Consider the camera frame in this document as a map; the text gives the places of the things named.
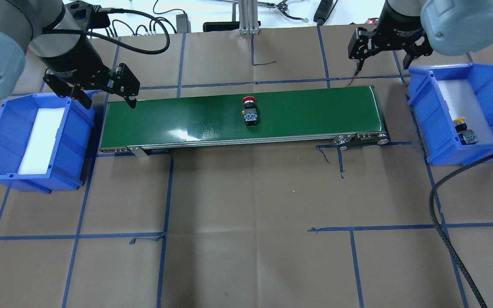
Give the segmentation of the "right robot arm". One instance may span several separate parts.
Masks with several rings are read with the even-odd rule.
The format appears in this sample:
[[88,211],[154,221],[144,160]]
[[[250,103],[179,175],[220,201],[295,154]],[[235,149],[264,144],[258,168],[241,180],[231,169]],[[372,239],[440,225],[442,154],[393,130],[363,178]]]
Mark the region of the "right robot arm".
[[386,0],[378,23],[358,27],[348,58],[358,74],[364,61],[382,51],[405,51],[403,68],[434,52],[459,56],[493,44],[493,0]]

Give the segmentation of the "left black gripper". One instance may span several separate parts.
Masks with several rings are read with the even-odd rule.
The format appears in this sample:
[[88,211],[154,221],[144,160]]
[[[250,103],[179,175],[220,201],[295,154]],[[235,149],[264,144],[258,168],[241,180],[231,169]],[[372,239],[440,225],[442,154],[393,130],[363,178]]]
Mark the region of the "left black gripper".
[[137,106],[140,82],[125,63],[109,69],[92,43],[81,36],[66,53],[41,57],[51,71],[45,71],[43,80],[60,98],[78,101],[86,110],[92,107],[92,98],[82,89],[99,89],[125,100],[131,109]]

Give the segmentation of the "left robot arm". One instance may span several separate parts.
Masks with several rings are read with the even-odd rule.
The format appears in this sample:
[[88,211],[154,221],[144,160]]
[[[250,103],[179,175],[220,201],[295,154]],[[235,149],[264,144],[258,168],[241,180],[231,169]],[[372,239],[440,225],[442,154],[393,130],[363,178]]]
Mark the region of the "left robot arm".
[[88,90],[121,96],[136,107],[140,82],[126,64],[110,68],[88,40],[123,9],[82,0],[0,0],[0,100],[12,94],[31,51],[46,66],[43,80],[60,98],[92,105]]

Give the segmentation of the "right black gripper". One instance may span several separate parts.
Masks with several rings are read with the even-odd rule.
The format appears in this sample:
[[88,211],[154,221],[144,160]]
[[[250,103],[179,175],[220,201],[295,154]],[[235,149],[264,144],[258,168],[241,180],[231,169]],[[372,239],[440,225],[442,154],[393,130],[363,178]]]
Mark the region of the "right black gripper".
[[419,16],[393,15],[388,12],[381,14],[376,30],[368,31],[357,27],[348,44],[348,58],[356,63],[355,72],[361,72],[367,58],[374,56],[383,49],[401,49],[406,55],[403,58],[403,69],[408,70],[413,61],[422,56],[432,55],[427,34],[422,34]]

